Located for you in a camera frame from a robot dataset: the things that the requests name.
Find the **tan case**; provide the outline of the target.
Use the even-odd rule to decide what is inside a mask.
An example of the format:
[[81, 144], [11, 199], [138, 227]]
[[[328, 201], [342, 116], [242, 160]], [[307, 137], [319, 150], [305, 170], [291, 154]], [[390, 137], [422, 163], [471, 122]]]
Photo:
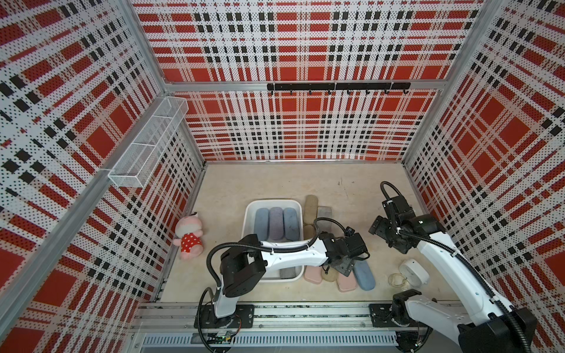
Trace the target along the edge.
[[326, 282], [336, 282], [339, 273], [334, 268], [322, 269], [321, 276]]

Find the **light blue case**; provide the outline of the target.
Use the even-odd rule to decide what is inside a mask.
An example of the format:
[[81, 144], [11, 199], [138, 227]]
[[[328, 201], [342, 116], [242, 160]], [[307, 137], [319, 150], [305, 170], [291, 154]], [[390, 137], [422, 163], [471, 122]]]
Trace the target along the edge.
[[294, 208], [287, 207], [283, 210], [284, 236], [288, 241], [300, 240], [300, 222]]

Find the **purple fabric glasses case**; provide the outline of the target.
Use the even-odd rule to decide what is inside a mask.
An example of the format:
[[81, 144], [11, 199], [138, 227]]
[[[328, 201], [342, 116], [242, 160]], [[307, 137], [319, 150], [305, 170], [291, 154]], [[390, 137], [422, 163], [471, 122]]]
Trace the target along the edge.
[[284, 213], [281, 207], [273, 207], [269, 210], [269, 239], [280, 241], [284, 238]]

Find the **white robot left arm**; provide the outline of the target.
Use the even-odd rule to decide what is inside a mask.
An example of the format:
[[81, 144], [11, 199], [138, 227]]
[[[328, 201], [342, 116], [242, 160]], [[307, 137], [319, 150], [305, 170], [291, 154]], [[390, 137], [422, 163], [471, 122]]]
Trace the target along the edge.
[[228, 352], [229, 349], [213, 348], [202, 331], [206, 296], [210, 297], [213, 320], [217, 322], [234, 317], [239, 298], [251, 292], [267, 272], [296, 266], [325, 266], [348, 277], [357, 262], [370, 258], [362, 236], [353, 228], [328, 217], [316, 218], [313, 227], [315, 235], [307, 241], [277, 245], [250, 234], [238, 242], [219, 244], [210, 250], [206, 267], [216, 288], [204, 289], [195, 318], [195, 328], [207, 351]]

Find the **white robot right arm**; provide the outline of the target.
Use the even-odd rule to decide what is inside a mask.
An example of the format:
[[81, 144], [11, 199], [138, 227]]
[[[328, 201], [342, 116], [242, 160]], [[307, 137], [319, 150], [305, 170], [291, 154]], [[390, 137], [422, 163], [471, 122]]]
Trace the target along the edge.
[[466, 312], [450, 308], [410, 289], [395, 294], [391, 317], [398, 326], [421, 322], [454, 341], [463, 352], [531, 352], [538, 325], [526, 307], [515, 307], [491, 286], [456, 249], [452, 238], [430, 214], [417, 216], [406, 198], [386, 195], [385, 216], [378, 216], [370, 234], [402, 254], [417, 249], [457, 295]]

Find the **grey fabric glasses case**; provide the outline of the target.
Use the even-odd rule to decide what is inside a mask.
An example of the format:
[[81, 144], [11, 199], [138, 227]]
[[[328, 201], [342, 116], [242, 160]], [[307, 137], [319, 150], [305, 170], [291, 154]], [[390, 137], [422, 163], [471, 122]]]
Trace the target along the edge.
[[296, 276], [297, 276], [297, 270], [294, 266], [280, 270], [281, 279], [294, 279]]

